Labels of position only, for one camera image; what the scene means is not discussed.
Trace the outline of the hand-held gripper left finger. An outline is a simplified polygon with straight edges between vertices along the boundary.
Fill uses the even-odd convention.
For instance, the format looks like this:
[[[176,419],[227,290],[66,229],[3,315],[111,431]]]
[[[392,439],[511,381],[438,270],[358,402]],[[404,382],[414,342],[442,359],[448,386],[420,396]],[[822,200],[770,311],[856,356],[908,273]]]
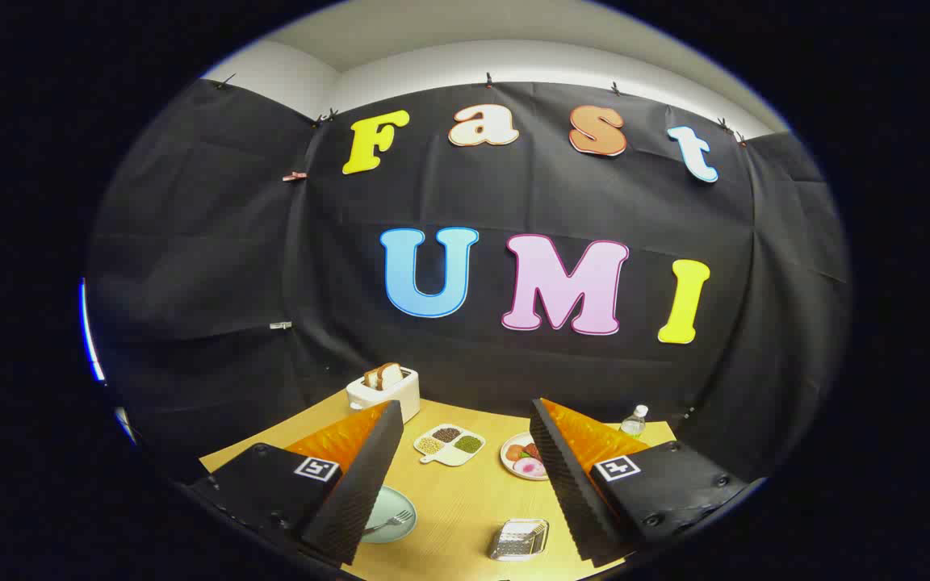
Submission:
[[[381,402],[284,448],[253,444],[191,494],[279,553],[351,565],[402,434],[400,402]]]

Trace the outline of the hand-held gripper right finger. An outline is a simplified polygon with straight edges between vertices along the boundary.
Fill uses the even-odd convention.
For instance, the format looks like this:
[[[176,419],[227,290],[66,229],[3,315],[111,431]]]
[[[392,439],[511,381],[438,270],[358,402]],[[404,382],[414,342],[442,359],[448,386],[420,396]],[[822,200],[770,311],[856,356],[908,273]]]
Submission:
[[[672,439],[647,445],[549,399],[529,433],[580,559],[645,559],[679,545],[745,499],[748,483]]]

